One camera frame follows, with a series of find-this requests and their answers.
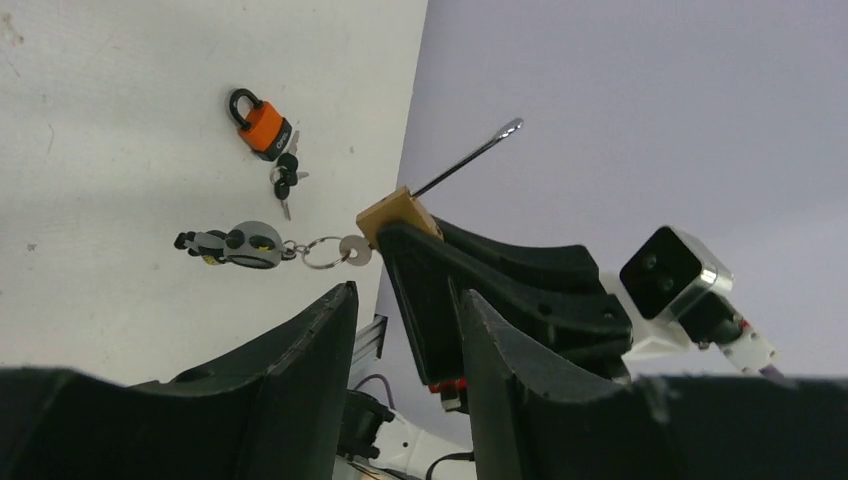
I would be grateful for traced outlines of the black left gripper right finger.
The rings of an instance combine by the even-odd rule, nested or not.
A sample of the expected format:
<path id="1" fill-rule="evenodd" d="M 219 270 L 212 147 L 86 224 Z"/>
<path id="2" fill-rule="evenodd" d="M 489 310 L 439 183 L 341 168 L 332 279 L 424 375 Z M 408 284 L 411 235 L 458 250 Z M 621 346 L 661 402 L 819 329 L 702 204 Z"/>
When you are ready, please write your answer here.
<path id="1" fill-rule="evenodd" d="M 481 479 L 843 479 L 843 378 L 647 376 L 559 357 L 479 293 L 461 302 Z"/>

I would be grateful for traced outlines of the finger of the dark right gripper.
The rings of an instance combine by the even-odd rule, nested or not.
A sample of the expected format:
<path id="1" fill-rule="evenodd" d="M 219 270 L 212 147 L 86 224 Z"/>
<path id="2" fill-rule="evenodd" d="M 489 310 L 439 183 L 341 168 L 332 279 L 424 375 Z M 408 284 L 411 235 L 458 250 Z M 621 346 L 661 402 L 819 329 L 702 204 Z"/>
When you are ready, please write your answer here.
<path id="1" fill-rule="evenodd" d="M 444 241 L 395 223 L 378 232 L 419 377 L 425 385 L 464 375 L 460 296 L 474 290 L 511 325 L 577 364 L 629 351 L 632 323 L 622 304 L 524 285 Z"/>
<path id="2" fill-rule="evenodd" d="M 620 310 L 619 299 L 606 291 L 600 269 L 581 244 L 532 247 L 503 243 L 436 220 L 446 244 L 524 285 L 570 295 L 602 298 L 604 312 Z"/>

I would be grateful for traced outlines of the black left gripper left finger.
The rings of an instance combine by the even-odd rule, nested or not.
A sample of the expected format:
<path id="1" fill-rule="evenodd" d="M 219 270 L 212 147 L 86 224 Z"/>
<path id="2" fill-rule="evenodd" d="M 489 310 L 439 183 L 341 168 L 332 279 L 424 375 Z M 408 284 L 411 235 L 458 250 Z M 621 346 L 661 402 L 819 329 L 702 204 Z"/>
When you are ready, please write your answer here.
<path id="1" fill-rule="evenodd" d="M 358 314 L 341 283 L 167 383 L 1 372 L 5 479 L 329 479 Z"/>

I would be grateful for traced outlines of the small brass padlock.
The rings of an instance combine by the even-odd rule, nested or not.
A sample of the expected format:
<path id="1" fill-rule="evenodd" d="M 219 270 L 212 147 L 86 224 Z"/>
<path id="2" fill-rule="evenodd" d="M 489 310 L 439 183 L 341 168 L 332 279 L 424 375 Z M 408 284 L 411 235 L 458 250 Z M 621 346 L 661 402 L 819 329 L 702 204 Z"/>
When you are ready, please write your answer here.
<path id="1" fill-rule="evenodd" d="M 443 234 L 437 225 L 435 217 L 420 203 L 419 198 L 434 189 L 448 177 L 483 155 L 485 152 L 502 142 L 524 125 L 524 119 L 516 117 L 504 124 L 489 139 L 479 147 L 459 159 L 451 167 L 431 179 L 428 183 L 411 191 L 408 186 L 398 187 L 372 206 L 356 216 L 356 225 L 362 236 L 374 250 L 380 250 L 377 234 L 381 228 L 395 223 L 403 223 L 442 240 Z"/>

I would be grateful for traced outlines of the small black keys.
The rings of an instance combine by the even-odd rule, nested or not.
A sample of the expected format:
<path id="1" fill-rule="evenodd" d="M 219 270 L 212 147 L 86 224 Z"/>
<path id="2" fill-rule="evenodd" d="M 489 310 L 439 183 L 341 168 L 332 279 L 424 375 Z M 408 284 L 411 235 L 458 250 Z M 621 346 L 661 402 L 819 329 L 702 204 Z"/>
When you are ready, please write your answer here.
<path id="1" fill-rule="evenodd" d="M 337 258 L 314 262 L 310 258 L 312 252 L 331 241 L 338 243 Z M 181 232 L 173 246 L 211 266 L 232 264 L 255 270 L 274 269 L 295 259 L 312 270 L 328 270 L 342 264 L 364 266 L 373 255 L 373 248 L 362 236 L 324 236 L 303 244 L 283 239 L 274 227 L 260 221 L 245 221 L 229 231 Z"/>

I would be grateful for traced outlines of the black headed key bunch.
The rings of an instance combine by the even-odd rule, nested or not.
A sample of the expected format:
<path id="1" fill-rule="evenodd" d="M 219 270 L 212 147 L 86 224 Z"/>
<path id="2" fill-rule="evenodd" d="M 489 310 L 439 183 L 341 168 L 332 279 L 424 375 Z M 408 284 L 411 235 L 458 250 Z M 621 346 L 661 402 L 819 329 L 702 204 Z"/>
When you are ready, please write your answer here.
<path id="1" fill-rule="evenodd" d="M 273 187 L 273 194 L 283 209 L 287 221 L 292 220 L 289 206 L 289 197 L 293 187 L 309 176 L 308 172 L 302 171 L 297 157 L 300 131 L 294 130 L 291 142 L 287 150 L 277 159 L 275 167 L 271 170 L 269 180 Z"/>

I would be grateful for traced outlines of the orange round padlock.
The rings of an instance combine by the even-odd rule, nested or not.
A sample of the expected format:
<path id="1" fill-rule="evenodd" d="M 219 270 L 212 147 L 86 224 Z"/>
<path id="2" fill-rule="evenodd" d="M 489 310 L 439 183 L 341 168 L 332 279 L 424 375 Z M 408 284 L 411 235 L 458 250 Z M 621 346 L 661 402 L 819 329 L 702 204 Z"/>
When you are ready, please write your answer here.
<path id="1" fill-rule="evenodd" d="M 293 127 L 270 102 L 239 88 L 229 95 L 228 111 L 238 135 L 258 158 L 275 162 L 285 153 Z"/>

